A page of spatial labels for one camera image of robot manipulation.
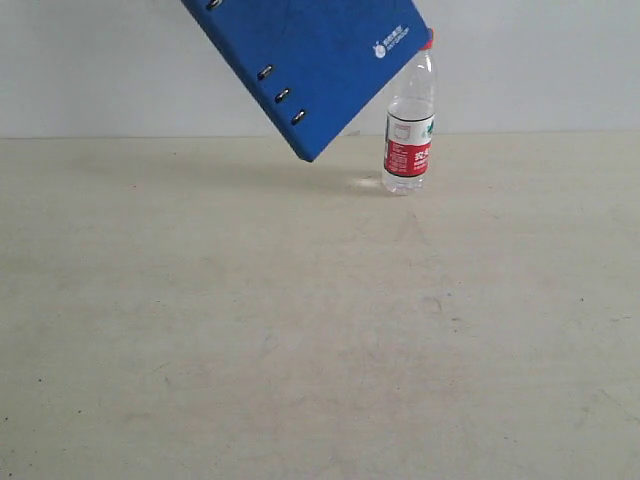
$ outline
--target gray floor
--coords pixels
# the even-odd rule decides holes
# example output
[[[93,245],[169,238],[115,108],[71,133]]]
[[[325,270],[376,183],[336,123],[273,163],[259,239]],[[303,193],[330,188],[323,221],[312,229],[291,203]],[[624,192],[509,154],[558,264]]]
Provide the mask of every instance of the gray floor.
[[[640,136],[0,141],[0,478],[631,479]]]

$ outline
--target white logo on binder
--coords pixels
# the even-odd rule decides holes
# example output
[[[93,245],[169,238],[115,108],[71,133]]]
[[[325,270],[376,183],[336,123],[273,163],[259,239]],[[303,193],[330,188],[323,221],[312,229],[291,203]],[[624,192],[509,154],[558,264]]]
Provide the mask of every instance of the white logo on binder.
[[[396,29],[387,35],[382,41],[382,45],[380,42],[376,42],[376,45],[373,47],[373,51],[378,58],[384,58],[387,56],[387,53],[393,50],[400,41],[407,36],[409,33],[409,27],[403,27],[402,25],[398,25]]]

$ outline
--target binder cover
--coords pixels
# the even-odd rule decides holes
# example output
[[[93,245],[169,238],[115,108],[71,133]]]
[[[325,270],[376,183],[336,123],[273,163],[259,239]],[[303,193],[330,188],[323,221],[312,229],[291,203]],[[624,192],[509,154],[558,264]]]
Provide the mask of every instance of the binder cover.
[[[182,2],[308,162],[431,35],[412,0]]]

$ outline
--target bottle cap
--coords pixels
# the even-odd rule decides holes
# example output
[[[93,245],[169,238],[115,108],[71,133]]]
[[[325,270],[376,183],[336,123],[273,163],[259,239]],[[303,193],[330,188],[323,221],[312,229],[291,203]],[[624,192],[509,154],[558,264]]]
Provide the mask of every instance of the bottle cap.
[[[420,50],[431,50],[431,47],[433,47],[433,38],[435,37],[435,32],[433,31],[433,28],[429,29],[429,34],[431,36],[431,38],[429,39],[429,42]]]

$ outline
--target clear plastic bottle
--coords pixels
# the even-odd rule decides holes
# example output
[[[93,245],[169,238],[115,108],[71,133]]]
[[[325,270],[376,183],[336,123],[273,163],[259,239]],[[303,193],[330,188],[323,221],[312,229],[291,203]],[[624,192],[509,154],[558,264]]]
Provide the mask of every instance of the clear plastic bottle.
[[[397,195],[422,188],[429,167],[436,89],[431,33],[431,41],[400,71],[387,112],[382,183]]]

